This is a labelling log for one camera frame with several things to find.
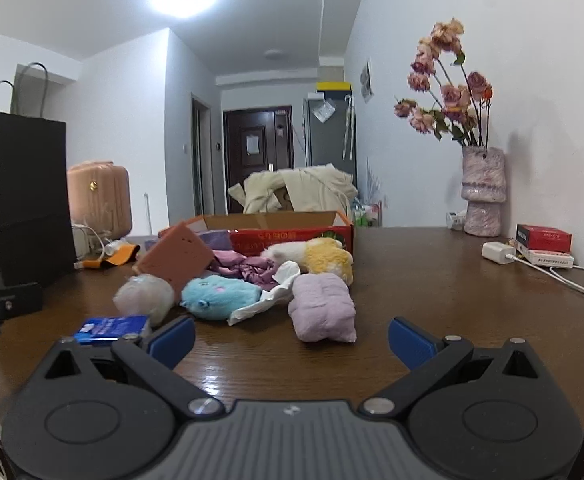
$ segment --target pink sponge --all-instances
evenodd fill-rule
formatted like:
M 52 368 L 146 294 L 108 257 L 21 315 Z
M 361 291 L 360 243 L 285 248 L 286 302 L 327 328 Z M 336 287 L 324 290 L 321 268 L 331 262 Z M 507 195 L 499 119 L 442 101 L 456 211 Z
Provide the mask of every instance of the pink sponge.
M 176 301 L 190 280 L 198 278 L 214 260 L 214 254 L 185 222 L 170 229 L 135 266 L 138 274 L 152 274 L 168 282 Z
M 292 293 L 288 314 L 301 341 L 357 340 L 354 303 L 341 278 L 329 273 L 304 274 L 294 281 Z

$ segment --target wooden table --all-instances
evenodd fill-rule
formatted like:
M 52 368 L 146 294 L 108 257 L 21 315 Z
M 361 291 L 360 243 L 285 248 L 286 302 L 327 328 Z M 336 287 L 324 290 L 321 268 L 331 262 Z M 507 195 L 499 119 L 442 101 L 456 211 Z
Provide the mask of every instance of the wooden table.
M 437 336 L 476 346 L 531 342 L 584 429 L 584 296 L 519 264 L 481 257 L 484 240 L 445 229 L 358 230 L 356 344 L 301 343 L 283 307 L 234 327 L 198 322 L 176 372 L 228 406 L 235 399 L 349 399 L 355 406 L 407 372 L 387 325 L 405 316 Z M 52 343 L 89 316 L 115 315 L 112 296 L 131 269 L 85 270 L 46 291 L 43 311 L 7 321 L 0 336 L 0 420 Z M 584 283 L 584 272 L 571 271 Z

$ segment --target orange object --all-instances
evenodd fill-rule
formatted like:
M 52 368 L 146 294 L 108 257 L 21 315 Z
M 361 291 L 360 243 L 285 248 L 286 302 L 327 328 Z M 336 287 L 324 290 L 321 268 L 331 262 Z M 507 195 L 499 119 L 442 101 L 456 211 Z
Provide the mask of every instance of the orange object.
M 137 274 L 152 274 L 168 282 L 177 301 L 183 287 L 198 278 L 214 259 L 214 254 L 185 222 L 172 227 L 134 265 Z
M 118 251 L 109 258 L 103 260 L 83 260 L 83 269 L 101 269 L 101 267 L 120 267 L 126 263 L 131 262 L 136 254 L 141 249 L 140 246 L 134 244 L 123 244 L 118 248 Z
M 132 230 L 128 170 L 112 161 L 84 162 L 67 171 L 70 217 L 119 240 Z

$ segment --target blue gripper pad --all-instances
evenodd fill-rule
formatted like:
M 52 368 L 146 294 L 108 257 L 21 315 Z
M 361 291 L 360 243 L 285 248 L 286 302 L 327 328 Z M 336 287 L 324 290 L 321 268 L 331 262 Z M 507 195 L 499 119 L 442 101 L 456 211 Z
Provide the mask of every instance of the blue gripper pad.
M 390 350 L 410 370 L 432 359 L 442 348 L 442 343 L 405 319 L 398 317 L 387 330 Z
M 153 333 L 143 347 L 150 357 L 173 370 L 190 353 L 195 339 L 194 319 L 182 316 Z

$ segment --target blue plush toy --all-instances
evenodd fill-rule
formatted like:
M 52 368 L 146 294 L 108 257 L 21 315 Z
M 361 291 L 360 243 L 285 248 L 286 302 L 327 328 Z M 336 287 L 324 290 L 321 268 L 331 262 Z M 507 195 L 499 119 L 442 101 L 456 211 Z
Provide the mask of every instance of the blue plush toy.
M 196 317 L 224 320 L 244 306 L 261 299 L 260 286 L 243 280 L 232 280 L 222 276 L 208 276 L 191 280 L 181 293 L 181 306 Z

